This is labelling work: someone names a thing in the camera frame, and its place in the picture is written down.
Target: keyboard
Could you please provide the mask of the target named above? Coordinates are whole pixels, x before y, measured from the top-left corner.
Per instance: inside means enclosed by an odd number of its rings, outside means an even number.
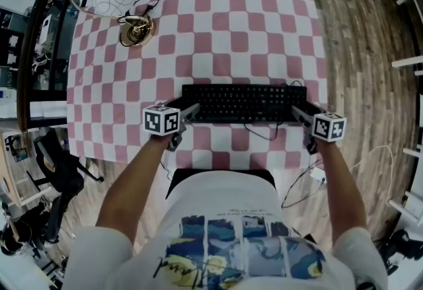
[[[182,99],[200,103],[192,123],[296,122],[291,106],[307,104],[307,88],[288,85],[183,85]]]

